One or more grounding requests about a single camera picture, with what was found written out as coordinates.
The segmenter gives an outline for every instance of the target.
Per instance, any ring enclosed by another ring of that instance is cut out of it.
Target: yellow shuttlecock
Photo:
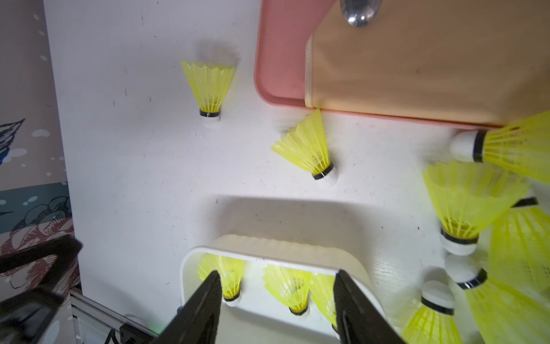
[[[334,304],[334,276],[315,274],[311,277],[311,300],[321,314],[331,322],[338,332],[336,324],[336,305]]]
[[[550,343],[550,308],[493,281],[468,256],[449,255],[445,270],[462,288],[486,344]]]
[[[462,344],[454,323],[454,296],[438,281],[422,286],[422,297],[414,304],[413,316],[401,333],[408,344]]]
[[[271,149],[310,172],[322,186],[332,186],[338,180],[338,171],[328,158],[325,129],[319,109],[289,130]]]
[[[219,120],[219,108],[226,96],[235,68],[213,63],[181,60],[181,66],[200,106],[200,115]]]
[[[309,307],[307,295],[311,284],[311,273],[275,265],[263,268],[263,281],[266,290],[287,306],[292,314],[307,316]]]
[[[460,133],[450,150],[458,160],[492,162],[550,184],[550,111],[498,130]]]
[[[550,216],[535,197],[521,199],[493,224],[489,272],[516,288],[550,288]]]
[[[486,163],[438,162],[423,176],[442,223],[441,243],[458,255],[472,254],[479,232],[529,191],[517,173]]]
[[[225,303],[235,306],[239,303],[241,280],[243,279],[244,261],[215,254],[206,254],[199,264],[199,278],[204,281],[208,275],[217,270],[222,283],[222,294]]]

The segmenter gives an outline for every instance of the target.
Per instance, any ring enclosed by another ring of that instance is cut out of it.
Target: black cable
[[[111,342],[111,339],[113,340],[114,344],[119,344],[114,332],[114,329],[111,329],[109,331],[109,335],[107,336],[107,339],[105,339],[105,344],[109,344]]]

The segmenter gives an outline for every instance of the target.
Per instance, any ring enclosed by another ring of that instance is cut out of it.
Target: white tray
[[[349,273],[378,312],[384,318],[386,317],[380,301],[372,292],[372,284],[367,271],[348,252],[337,248],[233,234],[218,238],[208,246],[195,247],[183,257],[180,268],[182,281],[180,289],[183,302],[186,302],[201,284],[197,271],[198,265],[206,253],[245,261],[243,281],[241,282],[243,296],[234,308],[318,332],[319,334],[337,336],[331,327],[331,323],[318,311],[311,300],[309,301],[310,314],[302,319],[291,314],[288,307],[279,303],[269,294],[262,281],[262,269],[267,264],[272,264],[326,275],[335,275],[339,269],[343,269]],[[229,308],[225,304],[222,304],[222,307]]]

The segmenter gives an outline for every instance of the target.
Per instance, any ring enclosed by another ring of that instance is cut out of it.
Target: patterned wallpaper
[[[41,0],[0,2],[0,255],[74,235],[69,186]],[[0,274],[0,301],[35,287],[46,257]],[[78,265],[56,287],[67,295]],[[75,342],[72,314],[61,307],[43,344]]]

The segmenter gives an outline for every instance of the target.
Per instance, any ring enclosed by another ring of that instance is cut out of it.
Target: black band on shuttlecock
[[[302,314],[304,314],[304,313],[307,312],[308,307],[309,307],[309,305],[306,305],[306,308],[302,309],[302,310],[299,311],[299,312],[293,311],[292,308],[290,308],[290,307],[289,307],[288,309],[290,309],[290,312],[291,312],[292,314],[294,314],[294,315],[302,315]]]
[[[203,110],[199,109],[199,114],[203,117],[218,117],[219,116],[219,111],[218,112],[206,112],[206,111],[203,111]]]
[[[330,165],[328,165],[328,167],[325,168],[323,172],[319,174],[314,174],[313,179],[318,180],[318,179],[324,178],[327,174],[330,173],[330,171],[332,171],[333,168],[334,168],[334,164],[331,162]]]
[[[474,289],[475,287],[482,285],[485,281],[487,281],[487,272],[485,269],[481,269],[476,278],[473,280],[457,284],[462,289]]]
[[[477,132],[476,139],[474,140],[474,152],[472,158],[474,162],[483,162],[483,146],[485,144],[486,130],[480,130]]]
[[[238,299],[240,296],[240,288],[239,288],[239,291],[237,292],[237,294],[234,296],[234,297],[230,297],[230,298],[227,298],[227,297],[223,297],[223,299],[225,300],[225,302],[231,302],[231,301],[235,301],[236,299]]]
[[[479,240],[480,236],[479,234],[477,235],[477,237],[475,238],[470,238],[470,239],[462,239],[462,238],[457,238],[457,237],[453,237],[452,235],[450,235],[449,233],[447,233],[443,228],[441,228],[441,235],[451,241],[451,242],[454,242],[454,243],[457,243],[457,244],[461,244],[461,245],[471,245],[471,244],[477,244],[477,241]]]
[[[447,307],[440,306],[438,304],[435,304],[433,302],[430,302],[430,301],[424,299],[424,297],[422,297],[420,299],[420,302],[422,302],[422,304],[424,306],[426,306],[430,309],[433,309],[436,312],[440,312],[442,314],[447,314],[447,315],[454,315],[454,308],[447,308]]]
[[[538,205],[538,199],[536,197],[522,198],[512,208],[520,208],[522,206]]]

